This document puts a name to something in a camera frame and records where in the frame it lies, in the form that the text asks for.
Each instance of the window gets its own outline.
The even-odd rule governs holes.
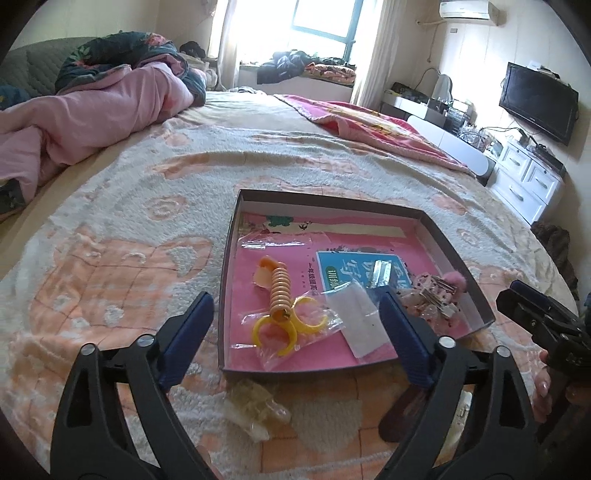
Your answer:
[[[217,56],[226,5],[227,0],[217,4],[212,56]],[[238,0],[232,20],[238,57],[263,63],[276,51],[297,49],[349,61],[362,7],[363,0]]]
[[[348,61],[363,0],[297,0],[288,49]]]

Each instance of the yellow ring toy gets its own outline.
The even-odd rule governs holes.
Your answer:
[[[271,318],[270,315],[265,315],[264,317],[259,318],[256,321],[255,326],[252,328],[252,343],[254,343],[257,347],[262,348],[261,339],[259,338],[259,330],[263,325],[266,325],[267,323],[274,323],[275,325],[280,326],[287,332],[290,341],[285,348],[277,352],[277,355],[279,356],[286,356],[289,352],[291,352],[294,349],[297,342],[296,328],[294,327],[294,324],[289,320],[287,322],[276,322]]]
[[[296,314],[296,306],[302,305],[304,303],[318,303],[318,300],[313,299],[312,297],[297,298],[291,308],[292,314],[290,317],[290,322],[293,323],[295,330],[299,333],[318,333],[326,326],[326,323],[329,321],[328,315],[324,315],[318,325],[308,325],[307,323],[302,322]]]

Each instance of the screw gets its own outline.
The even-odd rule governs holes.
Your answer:
[[[80,349],[80,353],[84,356],[87,356],[87,355],[90,355],[95,350],[96,350],[96,347],[92,343],[87,343],[85,345],[82,345],[82,348]]]
[[[439,339],[439,345],[444,348],[454,348],[456,346],[456,341],[452,337],[441,337]]]
[[[509,350],[506,346],[501,345],[496,348],[496,353],[504,358],[509,358],[511,356],[511,350]]]
[[[136,340],[137,344],[141,347],[150,346],[154,343],[153,335],[142,335]]]

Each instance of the pink blanket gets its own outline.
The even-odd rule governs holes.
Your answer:
[[[187,87],[161,62],[127,66],[105,80],[0,112],[0,186],[18,180],[29,203],[65,167],[193,103]]]
[[[468,167],[429,143],[404,120],[350,103],[319,102],[297,95],[275,96],[341,138],[472,175]]]

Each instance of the white wall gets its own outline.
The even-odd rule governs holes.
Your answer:
[[[215,0],[160,0],[156,30],[177,47],[189,40],[207,51]]]
[[[414,87],[426,68],[437,66],[437,58],[434,62],[427,63],[435,27],[417,25],[417,21],[434,20],[440,20],[439,0],[407,0],[398,34],[398,50],[390,68],[386,88],[390,88],[394,82]],[[436,75],[426,75],[420,90],[430,95],[436,81]]]
[[[49,0],[29,20],[12,48],[52,38],[154,31],[158,5],[159,0]]]
[[[493,0],[506,12],[501,27],[445,25],[439,31],[436,54],[443,73],[453,80],[453,96],[471,100],[482,127],[508,127],[513,119],[498,106],[507,62],[530,60],[560,74],[579,92],[580,118],[565,147],[537,135],[568,171],[566,192],[550,219],[571,236],[570,260],[579,278],[579,293],[591,290],[591,66],[554,11],[540,0]],[[529,131],[534,127],[526,126]]]
[[[295,77],[279,83],[257,85],[256,67],[241,68],[238,75],[238,85],[262,90],[269,95],[275,93],[299,95],[312,100],[324,100],[326,102],[348,102],[351,100],[351,93],[353,92],[351,87],[305,77]]]

